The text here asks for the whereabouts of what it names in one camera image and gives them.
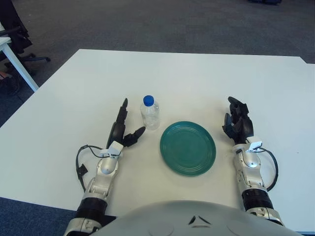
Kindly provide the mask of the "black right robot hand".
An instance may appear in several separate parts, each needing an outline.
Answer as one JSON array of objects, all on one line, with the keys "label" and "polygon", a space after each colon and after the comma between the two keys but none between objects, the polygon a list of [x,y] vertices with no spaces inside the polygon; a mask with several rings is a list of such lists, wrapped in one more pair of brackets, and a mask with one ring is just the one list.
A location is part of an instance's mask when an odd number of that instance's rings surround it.
[{"label": "black right robot hand", "polygon": [[234,141],[234,144],[245,144],[248,137],[253,137],[253,124],[248,116],[248,107],[245,103],[229,96],[230,114],[224,116],[224,133]]}]

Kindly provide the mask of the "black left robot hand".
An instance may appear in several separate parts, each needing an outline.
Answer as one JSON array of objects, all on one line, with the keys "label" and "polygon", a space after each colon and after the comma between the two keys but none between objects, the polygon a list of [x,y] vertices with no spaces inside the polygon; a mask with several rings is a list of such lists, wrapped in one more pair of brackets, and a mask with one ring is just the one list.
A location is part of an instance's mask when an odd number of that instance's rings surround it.
[{"label": "black left robot hand", "polygon": [[146,130],[146,127],[142,126],[139,129],[137,129],[134,133],[124,135],[126,129],[125,120],[127,117],[127,105],[128,99],[126,98],[119,109],[116,121],[112,125],[109,138],[106,144],[106,148],[109,148],[109,146],[114,141],[118,142],[124,147],[134,145],[135,143],[137,143],[138,139],[143,135],[143,133]]}]

